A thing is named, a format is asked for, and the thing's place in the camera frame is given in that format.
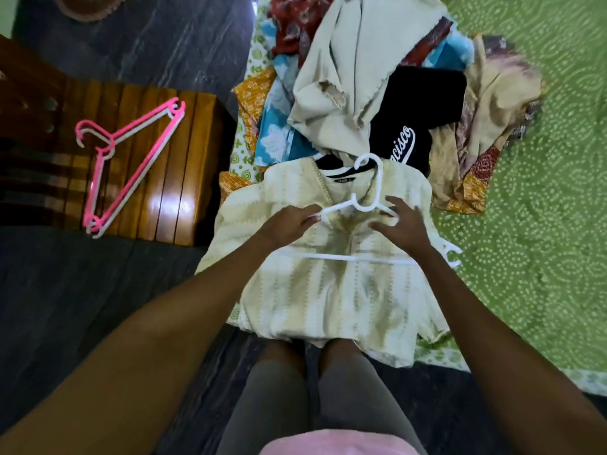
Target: green bedsheet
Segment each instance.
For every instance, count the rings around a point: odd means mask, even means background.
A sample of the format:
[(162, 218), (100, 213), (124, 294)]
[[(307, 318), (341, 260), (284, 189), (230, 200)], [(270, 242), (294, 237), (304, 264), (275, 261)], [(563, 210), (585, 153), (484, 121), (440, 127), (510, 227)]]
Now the green bedsheet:
[[(502, 34), (548, 84), (527, 136), (505, 149), (487, 211), (435, 211), (464, 249), (459, 274), (583, 390), (607, 396), (607, 0), (443, 0), (459, 29)], [(247, 76), (270, 66), (259, 15)], [(233, 173), (259, 179), (239, 127)], [(466, 370), (453, 340), (418, 359)]]

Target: person's left hand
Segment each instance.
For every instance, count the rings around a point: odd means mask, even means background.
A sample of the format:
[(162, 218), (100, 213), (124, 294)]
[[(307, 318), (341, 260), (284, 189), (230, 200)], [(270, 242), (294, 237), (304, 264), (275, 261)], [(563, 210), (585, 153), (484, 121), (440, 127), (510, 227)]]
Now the person's left hand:
[(270, 217), (266, 223), (253, 235), (269, 246), (270, 252), (288, 246), (304, 236), (305, 231), (320, 221), (316, 214), (322, 210), (321, 206), (311, 204), (308, 207), (286, 206)]

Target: white and green floral border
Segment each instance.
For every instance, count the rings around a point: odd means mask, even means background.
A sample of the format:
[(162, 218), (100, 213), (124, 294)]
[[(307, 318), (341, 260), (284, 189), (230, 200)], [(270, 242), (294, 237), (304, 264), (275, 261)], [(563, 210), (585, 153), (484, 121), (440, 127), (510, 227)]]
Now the white and green floral border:
[[(260, 30), (260, 22), (266, 18), (270, 0), (259, 0), (257, 4), (257, 19), (253, 38), (251, 39), (251, 48), (247, 60), (247, 71), (245, 79), (255, 75), (271, 66), (268, 47), (263, 40)], [(238, 117), (238, 128), (232, 148), (230, 158), (230, 172), (236, 174), (250, 182), (259, 182), (261, 173), (254, 165), (254, 153), (252, 153), (245, 144), (245, 126), (242, 118)], [(240, 312), (239, 304), (234, 307), (230, 319), (238, 320)], [(452, 348), (440, 347), (437, 349), (427, 349), (418, 346), (415, 351), (415, 359), (425, 364), (441, 367), (449, 367), (464, 372), (470, 372), (466, 361), (461, 353)], [(607, 396), (607, 373), (589, 371), (584, 369), (561, 369), (582, 391)]]

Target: wooden bench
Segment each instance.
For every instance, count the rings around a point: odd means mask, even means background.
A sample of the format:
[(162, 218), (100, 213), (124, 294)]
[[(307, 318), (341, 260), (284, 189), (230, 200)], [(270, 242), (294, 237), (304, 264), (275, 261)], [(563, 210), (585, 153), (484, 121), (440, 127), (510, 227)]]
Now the wooden bench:
[[(87, 136), (79, 147), (76, 123), (91, 119), (114, 132), (172, 97), (186, 102), (185, 117), (106, 235), (208, 242), (236, 123), (214, 95), (74, 80), (0, 36), (0, 224), (83, 229), (96, 140)], [(96, 215), (167, 124), (161, 118), (117, 145), (104, 166)]]

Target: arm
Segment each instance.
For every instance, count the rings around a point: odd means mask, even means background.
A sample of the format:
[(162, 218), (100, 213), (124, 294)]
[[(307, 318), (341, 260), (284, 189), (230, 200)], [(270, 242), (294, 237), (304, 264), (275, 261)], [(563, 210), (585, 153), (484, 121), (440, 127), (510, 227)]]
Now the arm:
[(320, 209), (282, 209), (234, 252), (131, 315), (0, 437), (0, 454), (149, 455), (246, 283)]
[(607, 421), (555, 366), (482, 304), (429, 242), (421, 213), (386, 197), (394, 227), (371, 227), (407, 252), (424, 271), (451, 333), (491, 413), (521, 454), (598, 454)]

